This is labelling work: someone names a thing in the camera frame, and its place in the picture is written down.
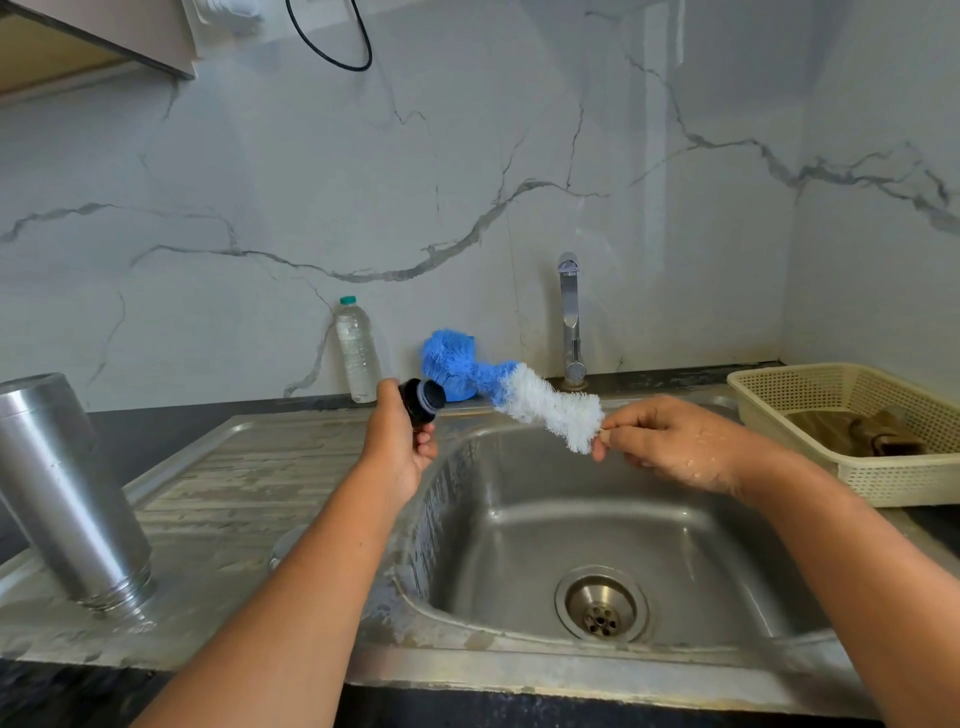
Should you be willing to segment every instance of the white bristles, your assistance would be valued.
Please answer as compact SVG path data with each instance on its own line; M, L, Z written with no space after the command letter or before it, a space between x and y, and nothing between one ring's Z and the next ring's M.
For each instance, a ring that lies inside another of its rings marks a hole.
M505 390L506 401L496 408L498 412L525 424L543 422L566 440L568 448L589 455L604 418L599 397L557 392L526 364L518 364L507 377Z

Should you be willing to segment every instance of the black cable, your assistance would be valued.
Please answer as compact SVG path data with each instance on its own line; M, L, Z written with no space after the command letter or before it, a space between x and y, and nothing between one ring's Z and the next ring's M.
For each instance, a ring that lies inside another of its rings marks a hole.
M367 46L367 62L363 65L347 65L346 63L340 63L336 59L332 59L330 56L320 50L320 48L311 43L310 38L308 38L303 30L300 29L300 24L297 22L297 19L294 16L294 9L290 6L290 0L286 0L286 2L287 14L290 15L290 22L294 24L294 28L297 29L298 35L303 39L304 43L310 46L310 50L324 59L324 61L333 63L335 66L338 68L343 68L345 71L355 71L356 73L366 71L368 68L370 68L371 64L373 63L373 49L370 46L370 36L367 35L367 26L363 24L363 17L360 16L360 10L357 8L356 0L350 0L350 4L353 6L354 14L357 16L357 25L360 26L360 34L363 36L364 45Z

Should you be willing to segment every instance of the blue and white brush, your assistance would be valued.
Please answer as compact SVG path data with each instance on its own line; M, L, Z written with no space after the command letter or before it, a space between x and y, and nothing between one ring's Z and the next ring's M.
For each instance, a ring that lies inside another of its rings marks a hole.
M444 328L423 344L423 374L441 384L447 401L480 394L493 401L498 412L525 423L543 423L566 440L566 446L584 455L600 431L604 414L596 395L557 392L526 364L476 360L473 337Z

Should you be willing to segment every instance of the sink basin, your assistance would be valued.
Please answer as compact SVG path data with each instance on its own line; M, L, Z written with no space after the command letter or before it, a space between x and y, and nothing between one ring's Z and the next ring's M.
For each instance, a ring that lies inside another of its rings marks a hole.
M405 554L409 596L450 619L677 647L829 627L774 531L732 498L616 454L596 464L507 421L468 433L432 473Z

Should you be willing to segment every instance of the forearm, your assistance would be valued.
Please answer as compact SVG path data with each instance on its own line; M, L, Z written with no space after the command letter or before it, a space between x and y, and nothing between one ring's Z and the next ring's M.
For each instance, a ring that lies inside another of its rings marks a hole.
M960 582L799 455L758 457L748 480L746 499L777 529L889 724L952 724Z
M324 726L397 505L360 463L271 579L137 721L137 728Z

